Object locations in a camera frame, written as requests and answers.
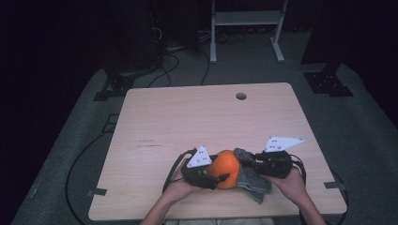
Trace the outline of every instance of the white triangular tracker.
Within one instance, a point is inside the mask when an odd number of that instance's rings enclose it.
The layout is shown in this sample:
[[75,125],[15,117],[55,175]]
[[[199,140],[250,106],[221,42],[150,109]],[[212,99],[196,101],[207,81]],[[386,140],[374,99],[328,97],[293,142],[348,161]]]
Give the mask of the white triangular tracker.
[[196,151],[195,155],[191,158],[191,160],[188,162],[187,167],[188,168],[193,168],[193,167],[200,167],[200,166],[206,166],[211,164],[211,158],[208,155],[207,149],[204,145],[201,145],[199,149]]
[[303,138],[269,137],[265,152],[280,152],[299,143],[304,143]]

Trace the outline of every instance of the floor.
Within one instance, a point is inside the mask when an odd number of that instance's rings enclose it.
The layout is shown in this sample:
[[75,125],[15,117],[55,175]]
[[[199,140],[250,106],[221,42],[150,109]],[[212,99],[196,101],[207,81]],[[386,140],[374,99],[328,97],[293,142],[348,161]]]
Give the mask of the floor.
[[[133,88],[233,83],[290,83],[321,150],[347,194],[343,224],[394,224],[398,220],[398,130],[366,91],[357,73],[341,65],[337,76],[353,97],[314,94],[303,73],[324,65],[302,65],[309,32],[282,33],[284,63],[278,63],[272,33],[247,34],[233,44],[218,44],[218,62],[208,63],[209,44],[201,51],[165,55],[163,69],[136,79]],[[134,224],[91,221],[89,210],[103,161],[124,98],[93,101],[106,81],[93,74],[78,99],[36,182],[13,224]],[[325,216],[331,224],[342,216]],[[298,217],[274,218],[275,224],[300,224]]]

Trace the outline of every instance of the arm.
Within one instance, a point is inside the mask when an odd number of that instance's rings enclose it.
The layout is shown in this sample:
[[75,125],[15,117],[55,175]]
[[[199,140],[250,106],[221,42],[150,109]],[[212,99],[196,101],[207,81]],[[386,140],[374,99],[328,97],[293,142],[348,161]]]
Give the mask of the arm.
[[326,225],[325,220],[310,195],[308,195],[297,167],[293,167],[292,172],[284,179],[271,176],[264,177],[279,188],[282,194],[298,207],[308,225]]
[[170,183],[167,189],[164,190],[163,194],[149,210],[148,214],[141,222],[142,225],[162,224],[167,211],[169,211],[173,204],[187,198],[194,191],[202,189],[201,187],[191,186],[182,178],[181,166],[176,170],[172,180],[174,182],[172,181]]

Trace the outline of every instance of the wooden table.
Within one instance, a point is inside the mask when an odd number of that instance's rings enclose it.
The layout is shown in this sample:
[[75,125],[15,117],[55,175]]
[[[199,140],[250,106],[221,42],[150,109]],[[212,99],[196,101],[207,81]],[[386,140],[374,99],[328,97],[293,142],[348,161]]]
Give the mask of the wooden table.
[[[237,98],[238,93],[246,99]],[[269,136],[302,137],[288,149],[307,170],[307,189],[322,214],[346,210],[333,176],[288,83],[132,89],[117,122],[89,217],[142,219],[161,195],[167,174],[186,150],[207,146],[210,155],[243,148],[260,153]],[[175,204],[166,218],[253,218],[297,215],[274,187],[258,204],[245,190],[206,189]]]

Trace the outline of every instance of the orange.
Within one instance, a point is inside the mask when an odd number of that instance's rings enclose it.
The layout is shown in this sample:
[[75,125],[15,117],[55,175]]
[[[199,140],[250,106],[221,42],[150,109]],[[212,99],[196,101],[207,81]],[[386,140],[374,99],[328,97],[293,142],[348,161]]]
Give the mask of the orange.
[[228,174],[226,180],[221,181],[218,188],[234,188],[237,186],[237,175],[239,174],[239,161],[234,151],[223,150],[217,154],[217,158],[206,168],[206,173],[218,177]]

